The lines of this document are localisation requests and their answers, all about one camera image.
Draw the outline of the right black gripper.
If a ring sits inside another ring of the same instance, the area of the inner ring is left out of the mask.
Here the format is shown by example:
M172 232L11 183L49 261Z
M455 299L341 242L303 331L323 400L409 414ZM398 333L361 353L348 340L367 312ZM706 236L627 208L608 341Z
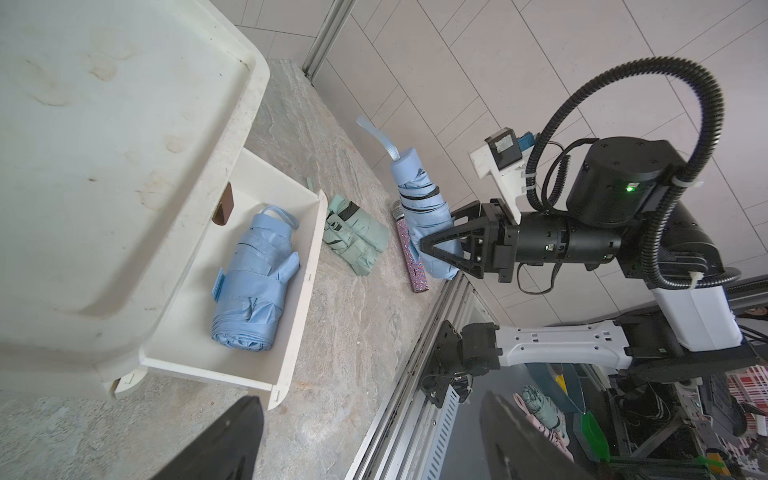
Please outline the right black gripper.
M464 244L473 243L473 252ZM588 226L568 215L527 212L516 224L497 202L472 201L451 212L444 226L419 241L425 271L454 278L459 271L482 279L495 273L512 281L518 264L583 264L595 269L617 257L620 232Z

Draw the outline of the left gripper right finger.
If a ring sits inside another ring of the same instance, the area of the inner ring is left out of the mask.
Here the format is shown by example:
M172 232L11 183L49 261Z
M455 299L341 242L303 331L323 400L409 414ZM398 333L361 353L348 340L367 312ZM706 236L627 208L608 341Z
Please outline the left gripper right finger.
M480 428L492 479L590 479L591 475L545 438L504 397L487 392Z

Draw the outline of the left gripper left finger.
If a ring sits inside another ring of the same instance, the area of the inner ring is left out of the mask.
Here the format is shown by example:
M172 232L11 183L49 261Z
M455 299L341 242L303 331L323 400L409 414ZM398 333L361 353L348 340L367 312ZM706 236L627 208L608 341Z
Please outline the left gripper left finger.
M264 431L258 396L244 396L153 479L252 479Z

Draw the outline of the blue umbrella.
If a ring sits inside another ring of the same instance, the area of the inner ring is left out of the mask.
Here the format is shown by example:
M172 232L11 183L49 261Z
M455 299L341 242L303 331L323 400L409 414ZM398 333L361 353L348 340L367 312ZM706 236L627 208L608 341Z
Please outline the blue umbrella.
M419 241L447 223L451 218L449 204L443 198L439 186L430 178L415 148L399 150L364 116L358 116L356 123L378 140L391 157L390 172L404 209L412 243L411 251L422 263Z
M212 339L226 347L261 352L275 342L288 284L301 266L292 234L299 221L268 205L255 214L212 289Z

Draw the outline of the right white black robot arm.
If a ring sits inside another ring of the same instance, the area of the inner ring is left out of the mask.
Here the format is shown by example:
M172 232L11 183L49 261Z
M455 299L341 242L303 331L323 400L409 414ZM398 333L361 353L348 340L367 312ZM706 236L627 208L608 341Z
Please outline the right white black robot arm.
M422 251L476 278L503 282L514 267L565 264L595 269L617 262L625 277L652 292L662 316L628 330L623 368L653 382L677 382L756 365L759 351L744 338L725 287L739 274L726 268L710 237L682 204L715 142L701 137L683 159L665 140L583 138L587 155L574 182L570 148L562 147L543 180L536 177L539 136L512 132L488 139L492 173L519 177L532 205L516 213L507 200L456 210L450 227L424 237Z

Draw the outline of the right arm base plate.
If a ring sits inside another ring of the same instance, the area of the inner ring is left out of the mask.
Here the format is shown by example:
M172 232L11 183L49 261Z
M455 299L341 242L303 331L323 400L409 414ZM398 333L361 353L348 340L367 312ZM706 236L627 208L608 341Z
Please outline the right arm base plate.
M472 391L472 377L462 365L462 339L453 325L444 320L419 378L419 389L427 400L441 409L450 387L464 403Z

